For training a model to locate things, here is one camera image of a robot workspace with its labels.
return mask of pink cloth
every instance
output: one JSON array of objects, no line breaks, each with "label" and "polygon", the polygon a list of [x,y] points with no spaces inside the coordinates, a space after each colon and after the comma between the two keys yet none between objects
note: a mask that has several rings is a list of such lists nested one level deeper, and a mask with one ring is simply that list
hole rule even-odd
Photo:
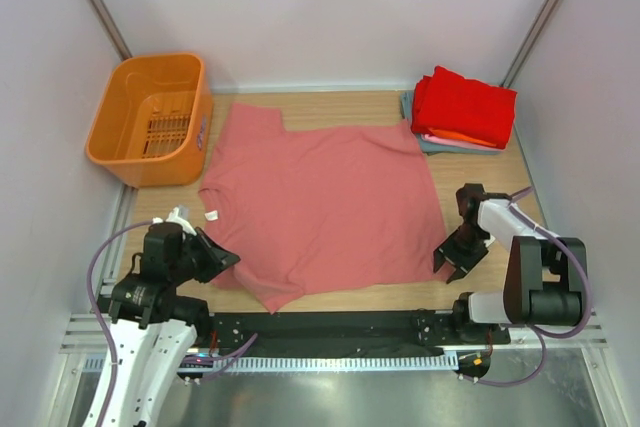
[{"label": "pink cloth", "polygon": [[422,140],[432,142],[440,145],[453,145],[455,147],[462,147],[463,149],[484,150],[486,152],[502,152],[504,149],[497,149],[495,147],[487,147],[486,145],[474,144],[473,142],[466,142],[464,140],[443,139],[436,135],[422,134]]},{"label": "pink cloth", "polygon": [[214,280],[275,312],[305,294],[445,280],[445,228],[406,121],[287,132],[277,109],[234,104],[200,196],[205,231],[241,261]]}]

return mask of table top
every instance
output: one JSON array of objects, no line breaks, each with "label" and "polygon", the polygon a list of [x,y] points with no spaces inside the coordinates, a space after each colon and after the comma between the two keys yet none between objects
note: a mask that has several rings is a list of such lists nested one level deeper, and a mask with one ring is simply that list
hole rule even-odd
[{"label": "table top", "polygon": [[[400,121],[400,93],[314,92],[286,94],[228,94],[214,96],[211,134],[207,144],[206,166],[213,146],[233,102],[243,102],[282,110],[287,130],[311,130],[339,125],[393,125]],[[515,135],[507,149],[496,156],[437,154],[427,157],[436,185],[448,233],[461,223],[455,192],[465,183],[482,183],[488,192],[512,193],[530,185],[525,162]],[[189,220],[204,227],[204,206],[198,197],[200,181],[180,187],[154,187],[138,191],[131,222],[166,217],[177,205],[189,208]],[[534,196],[519,202],[524,212],[541,222]],[[132,231],[127,238],[120,278],[130,267],[131,255],[142,249],[146,229]],[[364,289],[307,295],[281,309],[295,311],[413,310],[449,309],[463,292],[502,290],[509,254],[494,243],[489,254],[463,280],[442,282],[374,285]],[[247,291],[220,290],[210,284],[188,282],[179,295],[206,300],[212,312],[264,312],[264,307]]]}]

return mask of white backdrop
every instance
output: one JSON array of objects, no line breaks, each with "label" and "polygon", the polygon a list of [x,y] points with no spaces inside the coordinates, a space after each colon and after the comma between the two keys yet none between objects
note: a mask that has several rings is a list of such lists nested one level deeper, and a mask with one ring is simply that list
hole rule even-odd
[{"label": "white backdrop", "polygon": [[121,188],[84,143],[115,52],[85,0],[0,0],[0,423],[45,425]]},{"label": "white backdrop", "polygon": [[544,0],[105,0],[135,54],[200,53],[218,91],[503,80]]},{"label": "white backdrop", "polygon": [[564,0],[516,79],[519,138],[550,227],[587,246],[595,306],[640,425],[640,4]]}]

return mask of blue folded cloth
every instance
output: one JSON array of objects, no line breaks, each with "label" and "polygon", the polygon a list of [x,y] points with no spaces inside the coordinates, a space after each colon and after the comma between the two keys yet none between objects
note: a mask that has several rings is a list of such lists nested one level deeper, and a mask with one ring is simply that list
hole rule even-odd
[{"label": "blue folded cloth", "polygon": [[[411,124],[411,116],[412,116],[411,106],[413,105],[413,91],[403,92],[400,95],[400,102],[402,103],[402,116],[409,121],[409,124]],[[416,137],[418,139],[418,143],[420,144],[420,149],[422,150],[422,152],[426,154],[452,152],[456,154],[496,155],[500,153],[500,152],[491,152],[487,150],[465,149],[464,147],[457,147],[455,145],[434,144],[433,142],[424,140],[420,134],[416,134]]]}]

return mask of laundry basket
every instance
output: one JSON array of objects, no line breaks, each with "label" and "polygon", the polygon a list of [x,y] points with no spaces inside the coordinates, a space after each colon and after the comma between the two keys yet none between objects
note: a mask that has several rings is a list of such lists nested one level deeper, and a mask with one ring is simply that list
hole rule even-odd
[{"label": "laundry basket", "polygon": [[132,187],[183,185],[204,166],[213,98],[202,59],[128,59],[111,75],[86,152]]}]

